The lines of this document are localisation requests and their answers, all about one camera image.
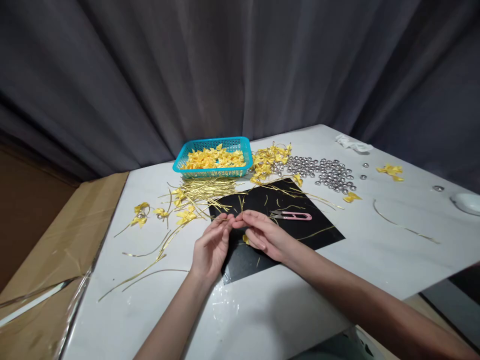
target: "left hand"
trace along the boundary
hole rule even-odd
[[[229,235],[235,216],[221,213],[195,241],[190,273],[212,285],[220,273],[229,249]]]

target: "hand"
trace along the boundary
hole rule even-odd
[[[232,224],[235,229],[249,227],[246,236],[252,248],[260,249],[273,260],[285,263],[298,241],[268,216],[253,210],[241,212]]]
[[[229,249],[229,235],[233,214],[221,213],[203,232],[203,236],[195,241],[193,263],[190,273],[199,279],[206,280],[211,286],[217,279]]]

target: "white tissue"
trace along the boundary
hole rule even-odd
[[[372,145],[368,145],[364,142],[353,142],[350,141],[350,139],[345,136],[345,135],[338,135],[335,138],[335,141],[342,145],[345,149],[347,148],[352,148],[353,150],[359,152],[359,153],[366,153],[370,150],[372,150],[374,147]]]

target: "scissors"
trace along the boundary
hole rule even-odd
[[[271,213],[275,214],[275,215],[270,215],[272,218],[275,218],[275,219],[305,220],[305,221],[312,220],[312,215],[306,212],[290,212],[290,211],[275,210],[275,211],[271,211]]]

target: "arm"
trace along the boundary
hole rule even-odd
[[[317,289],[401,359],[479,359],[444,329],[378,287],[327,260],[288,235],[267,216],[247,210],[234,228],[249,226],[250,244],[280,261]]]
[[[220,214],[195,242],[190,272],[134,360],[176,360],[182,355],[200,308],[217,279],[229,248],[234,216]]]

